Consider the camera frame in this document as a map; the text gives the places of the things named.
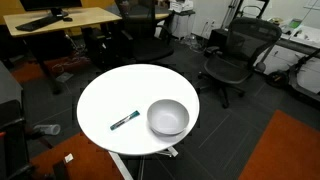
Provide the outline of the black monitor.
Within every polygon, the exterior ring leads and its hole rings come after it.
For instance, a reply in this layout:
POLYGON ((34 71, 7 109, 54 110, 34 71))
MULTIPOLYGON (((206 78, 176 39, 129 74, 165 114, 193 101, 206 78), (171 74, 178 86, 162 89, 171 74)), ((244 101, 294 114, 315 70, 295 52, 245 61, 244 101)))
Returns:
POLYGON ((81 7, 81 0, 20 0, 25 11, 50 10, 53 16, 67 16, 63 8, 81 7))

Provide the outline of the white paper scrap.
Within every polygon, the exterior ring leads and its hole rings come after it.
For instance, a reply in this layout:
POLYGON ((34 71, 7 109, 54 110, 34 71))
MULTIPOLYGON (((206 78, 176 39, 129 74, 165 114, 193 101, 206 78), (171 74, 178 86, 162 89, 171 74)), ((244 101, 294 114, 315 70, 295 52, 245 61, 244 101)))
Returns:
POLYGON ((67 156, 64 157, 65 163, 69 163, 73 160, 73 155, 70 153, 67 156))

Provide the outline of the black electric scooter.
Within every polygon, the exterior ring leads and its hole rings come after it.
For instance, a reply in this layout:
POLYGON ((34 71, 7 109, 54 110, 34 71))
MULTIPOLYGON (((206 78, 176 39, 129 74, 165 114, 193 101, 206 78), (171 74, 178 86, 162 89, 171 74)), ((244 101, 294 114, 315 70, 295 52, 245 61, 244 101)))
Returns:
POLYGON ((296 99, 309 105, 316 105, 319 108, 320 95, 302 87, 298 83, 298 73, 302 66, 319 53, 320 49, 316 49, 310 55, 301 57, 296 64, 289 65, 287 70, 278 70, 270 73, 266 77, 267 84, 275 88, 286 89, 296 99))

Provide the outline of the black computer mouse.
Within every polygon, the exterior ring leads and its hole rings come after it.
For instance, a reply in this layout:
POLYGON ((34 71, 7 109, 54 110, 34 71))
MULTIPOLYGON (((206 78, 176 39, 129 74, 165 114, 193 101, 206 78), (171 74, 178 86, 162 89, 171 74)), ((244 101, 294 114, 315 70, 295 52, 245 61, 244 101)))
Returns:
POLYGON ((72 22, 73 19, 70 18, 70 17, 65 17, 65 18, 63 18, 63 21, 64 21, 64 22, 72 22))

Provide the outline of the wooden desk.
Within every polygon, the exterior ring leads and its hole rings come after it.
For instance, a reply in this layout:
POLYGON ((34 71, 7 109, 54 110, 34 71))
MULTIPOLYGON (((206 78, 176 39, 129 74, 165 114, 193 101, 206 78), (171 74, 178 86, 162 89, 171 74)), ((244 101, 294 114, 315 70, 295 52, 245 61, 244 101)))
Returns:
POLYGON ((5 15, 4 21, 14 38, 21 38, 42 72, 48 79, 54 94, 61 92, 60 85, 45 65, 45 61, 69 56, 72 45, 66 39, 65 31, 76 27, 99 24, 106 26, 120 17, 100 7, 91 8, 51 8, 49 12, 36 11, 24 14, 5 15))

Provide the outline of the round white table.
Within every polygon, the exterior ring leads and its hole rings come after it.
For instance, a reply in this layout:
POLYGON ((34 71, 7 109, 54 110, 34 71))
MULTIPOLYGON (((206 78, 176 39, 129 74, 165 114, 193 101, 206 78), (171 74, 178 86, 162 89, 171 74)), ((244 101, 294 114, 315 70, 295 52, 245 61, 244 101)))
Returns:
POLYGON ((138 157, 139 180, 160 180, 162 174, 153 159, 158 153, 174 156, 174 146, 192 131, 199 113, 199 97, 192 84, 171 69, 151 64, 125 65, 99 75, 77 103, 78 124, 86 137, 108 152, 138 157), (163 135, 149 127, 147 110, 162 99, 178 101, 188 110, 189 124, 182 133, 163 135), (140 115, 110 130, 134 111, 140 115))

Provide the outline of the white cabinet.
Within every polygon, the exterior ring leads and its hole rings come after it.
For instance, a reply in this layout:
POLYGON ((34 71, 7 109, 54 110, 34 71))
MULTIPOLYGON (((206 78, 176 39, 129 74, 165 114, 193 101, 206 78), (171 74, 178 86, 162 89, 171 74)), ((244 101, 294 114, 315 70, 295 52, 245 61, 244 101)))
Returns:
POLYGON ((180 13, 174 12, 169 24, 172 35, 178 39, 190 35, 193 29, 194 19, 195 12, 193 10, 183 11, 180 13))

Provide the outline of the black keyboard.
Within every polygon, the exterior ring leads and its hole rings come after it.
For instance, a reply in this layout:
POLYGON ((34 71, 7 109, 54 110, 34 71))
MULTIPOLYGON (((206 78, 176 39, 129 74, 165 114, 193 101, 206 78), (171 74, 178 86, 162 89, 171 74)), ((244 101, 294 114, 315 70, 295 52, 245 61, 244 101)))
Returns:
POLYGON ((31 32, 61 20, 62 20, 62 17, 47 16, 35 21, 31 21, 31 22, 16 26, 16 29, 20 31, 31 32))

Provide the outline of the teal and white marker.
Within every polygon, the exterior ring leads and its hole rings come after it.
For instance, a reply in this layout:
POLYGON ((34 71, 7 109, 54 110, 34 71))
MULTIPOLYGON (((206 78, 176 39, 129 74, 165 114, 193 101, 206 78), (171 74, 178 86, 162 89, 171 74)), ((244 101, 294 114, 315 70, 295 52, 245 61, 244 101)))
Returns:
POLYGON ((134 119, 135 117, 137 117, 139 115, 140 115, 139 111, 134 111, 133 113, 131 113, 130 115, 126 116, 122 120, 120 120, 117 123, 111 125, 110 126, 110 130, 115 130, 115 129, 119 128, 120 126, 122 126, 126 122, 130 121, 131 119, 134 119))

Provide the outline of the clear plastic cup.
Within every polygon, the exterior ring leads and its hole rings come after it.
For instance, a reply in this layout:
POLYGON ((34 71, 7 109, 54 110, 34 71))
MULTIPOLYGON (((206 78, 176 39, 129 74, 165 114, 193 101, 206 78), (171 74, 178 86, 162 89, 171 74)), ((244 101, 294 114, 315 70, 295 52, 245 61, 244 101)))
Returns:
POLYGON ((58 135, 61 131, 61 126, 59 124, 47 124, 47 125, 36 125, 36 130, 40 130, 46 135, 58 135))

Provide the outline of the black mesh office chair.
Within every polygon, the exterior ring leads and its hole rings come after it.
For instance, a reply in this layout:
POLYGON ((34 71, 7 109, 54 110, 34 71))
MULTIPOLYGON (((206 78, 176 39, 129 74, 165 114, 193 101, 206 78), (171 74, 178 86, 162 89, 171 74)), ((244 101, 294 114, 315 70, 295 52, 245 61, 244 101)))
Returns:
POLYGON ((226 43, 213 50, 213 56, 204 63, 205 72, 198 75, 212 79, 222 90, 223 108, 229 107, 226 88, 233 88, 243 97, 245 91, 238 84, 252 75, 257 57, 274 45, 281 34, 278 26, 257 18, 236 18, 229 24, 226 43))

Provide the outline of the grey bowl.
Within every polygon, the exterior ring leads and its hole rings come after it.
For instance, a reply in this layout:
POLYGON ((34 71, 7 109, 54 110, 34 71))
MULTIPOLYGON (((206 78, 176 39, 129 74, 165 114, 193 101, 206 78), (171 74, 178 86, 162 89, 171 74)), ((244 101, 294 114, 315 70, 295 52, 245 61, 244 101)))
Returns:
POLYGON ((178 101, 162 99, 150 105, 147 120, 153 131, 163 135, 177 135, 187 128, 189 112, 178 101))

